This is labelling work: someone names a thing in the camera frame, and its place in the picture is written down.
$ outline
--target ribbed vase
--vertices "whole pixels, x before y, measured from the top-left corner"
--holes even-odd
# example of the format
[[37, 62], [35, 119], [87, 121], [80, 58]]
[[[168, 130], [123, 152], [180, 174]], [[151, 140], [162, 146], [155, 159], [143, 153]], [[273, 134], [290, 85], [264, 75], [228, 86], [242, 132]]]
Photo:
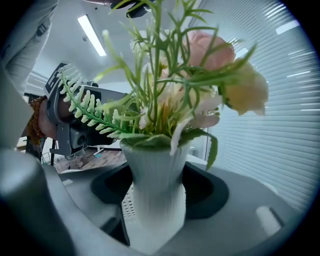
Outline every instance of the ribbed vase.
[[141, 226], [163, 243], [184, 225], [186, 191], [182, 171], [191, 143], [170, 148], [140, 148], [120, 142], [133, 175], [133, 205]]

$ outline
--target pink rose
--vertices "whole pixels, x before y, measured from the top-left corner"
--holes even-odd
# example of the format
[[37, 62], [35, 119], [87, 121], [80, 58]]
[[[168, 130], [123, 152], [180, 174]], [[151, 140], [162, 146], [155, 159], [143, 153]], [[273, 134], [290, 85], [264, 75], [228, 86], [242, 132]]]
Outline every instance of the pink rose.
[[[212, 40], [212, 35], [202, 32], [201, 30], [193, 30], [188, 33], [190, 43], [190, 60], [191, 66], [199, 66]], [[219, 36], [216, 37], [213, 47], [226, 42]], [[217, 70], [226, 64], [234, 62], [236, 57], [235, 50], [232, 46], [223, 47], [212, 53], [206, 60], [204, 68], [210, 71]]]

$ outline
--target window blind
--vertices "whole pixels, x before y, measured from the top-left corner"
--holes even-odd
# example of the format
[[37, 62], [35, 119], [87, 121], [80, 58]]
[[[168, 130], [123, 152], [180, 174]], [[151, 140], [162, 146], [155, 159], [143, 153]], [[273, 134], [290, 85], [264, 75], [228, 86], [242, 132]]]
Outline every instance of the window blind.
[[[218, 138], [214, 166], [269, 183], [293, 207], [305, 209], [320, 178], [316, 52], [279, 1], [204, 0], [200, 8], [214, 12], [201, 16], [211, 26], [218, 25], [219, 36], [233, 43], [237, 57], [257, 43], [250, 63], [269, 87], [265, 116], [253, 112], [238, 116], [223, 108], [219, 124], [209, 129]], [[190, 25], [203, 23], [193, 20]]]

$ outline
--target floor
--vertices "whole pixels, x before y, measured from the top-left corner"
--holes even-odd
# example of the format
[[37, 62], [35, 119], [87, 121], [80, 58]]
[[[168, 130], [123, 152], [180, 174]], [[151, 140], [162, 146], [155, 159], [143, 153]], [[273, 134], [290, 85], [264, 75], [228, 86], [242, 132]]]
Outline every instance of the floor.
[[88, 170], [92, 168], [123, 164], [126, 158], [122, 151], [103, 150], [96, 156], [96, 149], [86, 149], [83, 156], [75, 156], [72, 160], [67, 160], [65, 157], [54, 164], [58, 173], [66, 170]]

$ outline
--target white ceiling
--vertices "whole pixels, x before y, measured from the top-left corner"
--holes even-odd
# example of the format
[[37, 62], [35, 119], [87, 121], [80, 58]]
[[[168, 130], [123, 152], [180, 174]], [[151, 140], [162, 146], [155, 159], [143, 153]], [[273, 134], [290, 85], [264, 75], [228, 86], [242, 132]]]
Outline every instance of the white ceiling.
[[[173, 10], [175, 1], [164, 1], [164, 10]], [[133, 55], [129, 43], [131, 40], [128, 32], [120, 22], [130, 25], [126, 18], [127, 8], [116, 10], [110, 13], [111, 9], [81, 0], [60, 0], [52, 19], [52, 28], [47, 44], [39, 56], [33, 71], [49, 77], [61, 62], [74, 63], [86, 76], [92, 79], [95, 75], [114, 65], [112, 58], [108, 55], [100, 57], [89, 40], [83, 41], [85, 36], [78, 18], [87, 14], [102, 42], [102, 31], [107, 29], [117, 52], [121, 52], [127, 63], [133, 63]], [[150, 13], [140, 18], [135, 18], [135, 25], [139, 30], [146, 28], [146, 19]], [[168, 17], [163, 18], [162, 28], [167, 29], [172, 26]], [[107, 76], [102, 83], [126, 80], [121, 71], [114, 72]]]

